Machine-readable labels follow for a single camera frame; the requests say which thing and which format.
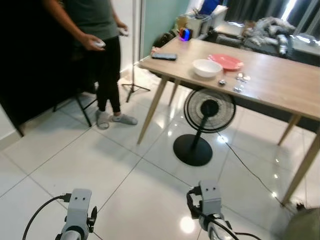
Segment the curtain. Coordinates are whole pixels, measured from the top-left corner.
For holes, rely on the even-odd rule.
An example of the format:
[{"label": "curtain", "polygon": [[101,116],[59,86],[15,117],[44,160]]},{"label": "curtain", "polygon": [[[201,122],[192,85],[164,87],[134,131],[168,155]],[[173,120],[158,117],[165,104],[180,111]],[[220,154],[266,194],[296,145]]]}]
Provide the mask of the curtain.
[{"label": "curtain", "polygon": [[[305,14],[312,0],[297,0],[287,21],[298,26],[301,18]],[[228,0],[228,7],[225,16],[226,21],[244,23],[245,20],[257,21],[265,17],[281,18],[289,0]],[[307,23],[303,26],[301,32],[306,31],[310,23],[314,19],[320,7],[320,1],[317,7],[310,14]]]}]

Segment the person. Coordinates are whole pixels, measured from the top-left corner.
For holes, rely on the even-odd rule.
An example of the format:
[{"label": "person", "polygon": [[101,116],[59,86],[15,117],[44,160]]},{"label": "person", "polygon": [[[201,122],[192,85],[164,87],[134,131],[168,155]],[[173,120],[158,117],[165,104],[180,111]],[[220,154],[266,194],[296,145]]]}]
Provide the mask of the person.
[{"label": "person", "polygon": [[[111,0],[42,0],[44,7],[75,39],[75,49],[83,49],[84,60],[98,82],[96,91],[98,128],[107,129],[109,118],[106,104],[109,100],[113,109],[112,121],[136,125],[138,120],[123,114],[120,109],[118,80],[120,79],[121,50],[119,30],[128,30],[120,21]],[[105,47],[95,43],[103,41]]]}]

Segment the green wall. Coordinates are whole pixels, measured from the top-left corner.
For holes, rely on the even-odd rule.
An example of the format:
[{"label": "green wall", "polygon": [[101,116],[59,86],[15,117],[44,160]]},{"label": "green wall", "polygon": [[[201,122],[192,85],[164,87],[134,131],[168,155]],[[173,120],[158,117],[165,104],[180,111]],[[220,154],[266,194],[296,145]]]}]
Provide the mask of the green wall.
[{"label": "green wall", "polygon": [[189,0],[145,0],[143,56],[147,56],[156,38],[168,32],[176,17],[184,14]]}]

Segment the fan base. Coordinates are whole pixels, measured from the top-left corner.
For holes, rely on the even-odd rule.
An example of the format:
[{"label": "fan base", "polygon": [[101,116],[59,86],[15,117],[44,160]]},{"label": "fan base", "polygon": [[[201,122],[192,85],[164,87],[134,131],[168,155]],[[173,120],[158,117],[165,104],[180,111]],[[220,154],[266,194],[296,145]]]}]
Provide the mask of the fan base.
[{"label": "fan base", "polygon": [[209,143],[203,138],[199,141],[195,149],[191,149],[195,135],[185,134],[178,137],[173,144],[173,151],[180,161],[190,166],[203,166],[210,162],[213,151]]}]

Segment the table leg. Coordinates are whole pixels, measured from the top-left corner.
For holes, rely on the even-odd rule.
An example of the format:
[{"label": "table leg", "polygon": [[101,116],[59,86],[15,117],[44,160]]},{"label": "table leg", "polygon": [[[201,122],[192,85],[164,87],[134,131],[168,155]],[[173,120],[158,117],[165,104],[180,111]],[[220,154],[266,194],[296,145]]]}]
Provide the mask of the table leg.
[{"label": "table leg", "polygon": [[151,119],[155,113],[155,110],[158,106],[158,103],[159,103],[159,100],[161,98],[161,95],[165,89],[165,86],[167,84],[167,81],[169,80],[169,77],[168,76],[162,76],[161,78],[161,82],[156,90],[156,93],[153,97],[153,100],[152,100],[152,103],[151,103],[151,106],[149,108],[149,111],[148,111],[148,114],[146,115],[146,118],[144,120],[144,124],[143,124],[143,127],[141,129],[141,132],[140,132],[140,136],[139,136],[139,139],[138,139],[138,142],[137,144],[140,144],[142,139],[144,138],[144,135],[146,133],[146,130],[151,122]]},{"label": "table leg", "polygon": [[288,127],[286,128],[286,130],[284,131],[280,141],[278,142],[278,145],[280,146],[282,144],[282,142],[285,140],[286,136],[288,135],[288,133],[291,131],[291,129],[298,124],[298,122],[300,121],[301,116],[300,115],[292,115]]},{"label": "table leg", "polygon": [[296,171],[296,174],[295,174],[288,190],[286,191],[286,194],[284,195],[284,198],[282,200],[283,205],[285,205],[289,202],[291,195],[294,193],[294,191],[296,190],[300,181],[305,176],[309,167],[311,166],[314,159],[316,158],[319,150],[320,150],[320,128],[318,129],[316,136],[315,136],[308,152],[306,153],[302,163],[300,164],[298,171]]},{"label": "table leg", "polygon": [[169,101],[169,106],[171,105],[171,103],[172,103],[172,100],[174,99],[174,97],[175,97],[175,94],[176,94],[176,91],[177,91],[177,88],[178,88],[178,86],[180,85],[180,80],[178,80],[178,79],[175,79],[174,80],[174,87],[173,87],[173,90],[172,90],[172,93],[171,93],[171,97],[170,97],[170,101]]}]

